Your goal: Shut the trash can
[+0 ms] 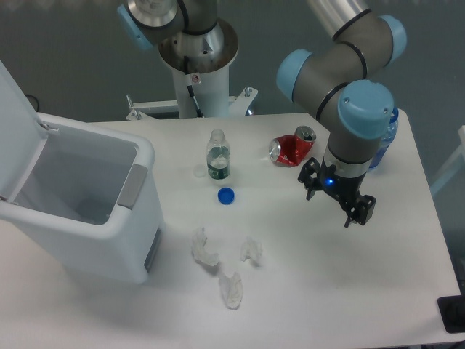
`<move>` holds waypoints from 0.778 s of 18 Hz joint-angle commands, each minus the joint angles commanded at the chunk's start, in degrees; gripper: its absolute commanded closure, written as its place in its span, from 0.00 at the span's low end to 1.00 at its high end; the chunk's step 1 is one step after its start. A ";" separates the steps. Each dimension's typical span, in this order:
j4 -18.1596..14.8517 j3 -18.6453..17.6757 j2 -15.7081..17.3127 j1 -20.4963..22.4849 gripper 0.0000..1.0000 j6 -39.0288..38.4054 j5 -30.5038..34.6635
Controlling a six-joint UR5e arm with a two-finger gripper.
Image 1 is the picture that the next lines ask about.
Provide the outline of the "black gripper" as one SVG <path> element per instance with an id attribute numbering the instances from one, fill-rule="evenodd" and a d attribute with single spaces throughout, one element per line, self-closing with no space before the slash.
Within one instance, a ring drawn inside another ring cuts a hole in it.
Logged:
<path id="1" fill-rule="evenodd" d="M 346 212 L 344 224 L 348 228 L 351 223 L 365 225 L 373 215 L 376 199 L 369 195 L 360 195 L 360 186 L 365 177 L 341 177 L 333 170 L 334 165 L 325 164 L 311 157 L 301 168 L 298 181 L 304 185 L 306 200 L 310 200 L 317 191 L 324 191 L 335 199 Z"/>

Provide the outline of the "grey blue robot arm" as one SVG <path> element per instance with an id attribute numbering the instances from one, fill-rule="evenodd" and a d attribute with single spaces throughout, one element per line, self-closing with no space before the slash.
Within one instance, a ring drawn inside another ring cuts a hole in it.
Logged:
<path id="1" fill-rule="evenodd" d="M 407 36 L 399 20 L 375 15 L 364 1 L 311 1 L 310 8 L 333 47 L 322 56 L 292 52 L 276 76 L 279 90 L 329 132 L 323 160 L 310 159 L 299 182 L 308 197 L 321 190 L 348 223 L 364 225 L 376 200 L 360 185 L 395 108 L 390 91 L 369 76 L 401 56 Z M 132 41 L 157 48 L 172 69 L 180 116 L 228 115 L 228 85 L 209 75 L 229 68 L 238 37 L 215 1 L 124 1 L 117 13 Z"/>

